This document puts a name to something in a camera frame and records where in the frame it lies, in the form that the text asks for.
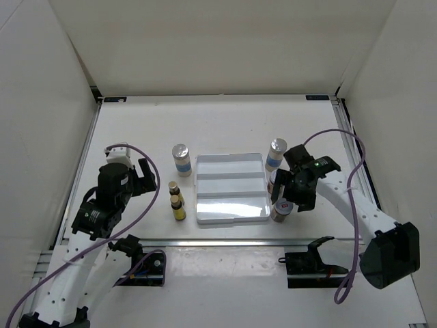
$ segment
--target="white wall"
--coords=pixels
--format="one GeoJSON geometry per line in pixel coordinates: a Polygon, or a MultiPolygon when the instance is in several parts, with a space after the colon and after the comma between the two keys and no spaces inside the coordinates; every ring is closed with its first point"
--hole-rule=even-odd
{"type": "Polygon", "coordinates": [[[47,0],[18,2],[0,3],[0,326],[53,241],[96,109],[47,0]]]}
{"type": "Polygon", "coordinates": [[[395,0],[51,0],[105,96],[347,90],[395,0]]]}
{"type": "Polygon", "coordinates": [[[437,327],[437,1],[397,0],[346,98],[383,209],[421,233],[414,281],[437,327]]]}

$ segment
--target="small bottle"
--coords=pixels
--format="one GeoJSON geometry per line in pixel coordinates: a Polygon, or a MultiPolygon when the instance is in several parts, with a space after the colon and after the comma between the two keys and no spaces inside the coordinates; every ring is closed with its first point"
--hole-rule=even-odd
{"type": "Polygon", "coordinates": [[[190,152],[188,147],[179,143],[173,147],[171,151],[173,158],[175,160],[176,169],[179,176],[190,176],[191,175],[191,162],[190,162],[190,152]]]}
{"type": "Polygon", "coordinates": [[[182,203],[182,205],[185,205],[184,196],[182,196],[182,193],[180,192],[178,184],[176,182],[174,182],[174,181],[170,181],[169,189],[170,189],[170,195],[178,196],[180,202],[182,203]]]}
{"type": "Polygon", "coordinates": [[[277,138],[272,141],[266,159],[267,171],[271,172],[281,165],[282,158],[286,150],[287,142],[284,139],[277,138]]]}
{"type": "Polygon", "coordinates": [[[182,221],[186,218],[186,213],[184,208],[182,207],[182,203],[179,200],[179,197],[177,195],[172,195],[170,197],[171,202],[171,208],[173,209],[173,215],[175,217],[175,220],[182,221]]]}
{"type": "Polygon", "coordinates": [[[292,212],[293,203],[285,198],[280,198],[274,203],[270,217],[275,222],[284,222],[285,218],[292,212]]]}

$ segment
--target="blue label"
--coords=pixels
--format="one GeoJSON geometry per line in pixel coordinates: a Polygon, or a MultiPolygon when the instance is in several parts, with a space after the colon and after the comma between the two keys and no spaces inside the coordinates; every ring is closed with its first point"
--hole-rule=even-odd
{"type": "Polygon", "coordinates": [[[282,163],[282,159],[273,159],[270,155],[267,155],[267,165],[271,167],[279,167],[282,163]]]}
{"type": "Polygon", "coordinates": [[[191,170],[191,163],[185,164],[185,165],[178,165],[176,164],[176,169],[179,172],[185,173],[188,172],[189,170],[191,170]]]}

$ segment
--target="cable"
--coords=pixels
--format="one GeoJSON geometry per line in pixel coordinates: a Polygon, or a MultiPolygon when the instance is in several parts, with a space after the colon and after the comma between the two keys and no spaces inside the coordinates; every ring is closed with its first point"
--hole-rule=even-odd
{"type": "MultiPolygon", "coordinates": [[[[125,233],[126,231],[128,231],[129,229],[131,229],[131,227],[133,227],[135,224],[137,224],[146,214],[147,212],[149,212],[150,208],[153,206],[153,204],[156,201],[156,198],[158,198],[158,194],[159,194],[159,189],[161,186],[161,180],[160,180],[160,176],[159,176],[159,172],[158,172],[158,168],[156,167],[155,163],[153,163],[153,161],[150,159],[150,157],[148,155],[146,155],[142,150],[138,149],[135,146],[132,145],[128,145],[126,143],[116,143],[112,146],[108,146],[107,150],[111,150],[112,148],[116,148],[116,147],[127,147],[130,149],[135,150],[136,152],[138,152],[140,155],[142,155],[145,159],[147,159],[147,161],[150,163],[150,165],[153,167],[155,174],[156,174],[156,191],[155,194],[152,198],[152,200],[150,201],[150,204],[148,207],[146,207],[146,209],[128,226],[126,226],[124,229],[120,230],[119,232],[117,232],[116,234],[114,234],[113,236],[109,237],[108,239],[104,239],[103,241],[99,241],[98,243],[95,243],[94,245],[92,245],[91,247],[88,247],[87,249],[83,250],[81,253],[77,254],[76,256],[72,257],[70,259],[70,262],[74,262],[76,260],[78,260],[79,258],[81,258],[82,256],[84,256],[85,254],[88,254],[89,252],[95,250],[96,248],[99,248],[100,246],[103,246],[104,244],[109,243],[110,241],[115,240],[116,238],[118,238],[119,236],[121,236],[123,233],[125,233]]],[[[26,292],[24,294],[23,297],[21,297],[19,299],[19,301],[17,302],[17,304],[12,308],[11,313],[8,316],[8,319],[6,320],[6,326],[5,328],[10,328],[12,319],[15,315],[15,313],[17,312],[17,310],[20,308],[20,306],[25,302],[25,300],[27,299],[27,297],[29,297],[30,295],[32,295],[33,292],[35,292],[39,287],[41,287],[42,285],[44,285],[45,283],[47,283],[48,280],[52,279],[54,276],[60,274],[63,270],[65,270],[67,267],[70,266],[70,263],[67,262],[63,265],[61,265],[58,269],[54,270],[50,275],[48,275],[47,277],[45,277],[44,279],[42,279],[38,284],[36,284],[34,287],[32,287],[28,292],[26,292]]]]}
{"type": "Polygon", "coordinates": [[[152,254],[155,254],[155,253],[162,253],[163,256],[164,256],[164,266],[163,266],[163,270],[164,270],[164,273],[163,273],[163,286],[164,286],[164,284],[165,284],[165,267],[166,267],[166,265],[167,265],[167,256],[165,255],[165,253],[164,253],[163,250],[161,250],[161,249],[155,249],[154,251],[150,251],[149,253],[147,253],[146,255],[144,255],[143,258],[140,259],[140,261],[138,261],[138,263],[136,263],[136,265],[135,265],[133,268],[131,268],[131,270],[129,270],[129,272],[127,272],[126,276],[125,276],[123,279],[121,279],[121,280],[119,280],[117,283],[115,283],[114,287],[123,284],[127,279],[130,278],[130,276],[131,276],[132,274],[135,273],[136,270],[139,269],[139,267],[140,267],[141,265],[143,265],[143,262],[144,262],[144,261],[146,261],[146,260],[147,260],[147,259],[148,259],[152,254]]]}
{"type": "Polygon", "coordinates": [[[145,275],[146,273],[147,273],[147,270],[144,270],[142,272],[135,273],[134,277],[141,277],[141,276],[145,275]]]}
{"type": "Polygon", "coordinates": [[[360,234],[358,231],[358,215],[356,214],[356,205],[355,205],[355,201],[354,201],[354,194],[352,193],[351,184],[352,184],[352,177],[358,171],[358,169],[363,165],[363,163],[365,161],[366,148],[364,146],[363,141],[357,135],[355,135],[354,133],[351,133],[349,131],[342,130],[340,128],[330,128],[328,130],[323,130],[323,131],[317,132],[316,134],[310,136],[310,138],[308,138],[306,140],[306,142],[303,143],[303,145],[305,146],[314,137],[317,137],[318,135],[321,135],[322,133],[327,133],[327,132],[341,132],[341,133],[345,133],[346,135],[352,136],[353,138],[355,138],[355,140],[357,140],[357,142],[360,143],[361,150],[363,151],[363,155],[361,156],[361,161],[350,172],[349,177],[348,177],[348,183],[346,185],[346,187],[347,187],[346,190],[348,191],[349,200],[350,200],[350,206],[352,208],[352,218],[354,220],[354,257],[352,259],[352,268],[350,269],[349,273],[345,276],[343,281],[340,283],[340,286],[337,288],[337,290],[335,291],[335,294],[334,294],[334,302],[336,304],[342,304],[344,302],[344,300],[346,299],[346,297],[348,297],[348,295],[349,295],[349,292],[352,288],[352,284],[354,283],[356,269],[358,267],[358,252],[359,252],[360,234]],[[344,293],[342,294],[342,296],[339,298],[341,289],[346,284],[347,284],[346,289],[345,289],[344,293]]]}

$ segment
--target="yellow label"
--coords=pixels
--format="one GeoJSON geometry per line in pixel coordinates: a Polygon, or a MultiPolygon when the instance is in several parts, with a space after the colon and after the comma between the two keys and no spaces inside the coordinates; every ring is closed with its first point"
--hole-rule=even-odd
{"type": "Polygon", "coordinates": [[[175,219],[179,220],[183,220],[186,217],[186,213],[183,207],[175,210],[174,208],[172,208],[173,210],[173,215],[175,216],[175,219]]]}
{"type": "Polygon", "coordinates": [[[182,196],[182,193],[179,193],[179,200],[180,200],[180,202],[182,203],[182,205],[184,205],[185,204],[185,200],[184,200],[184,196],[182,196]]]}

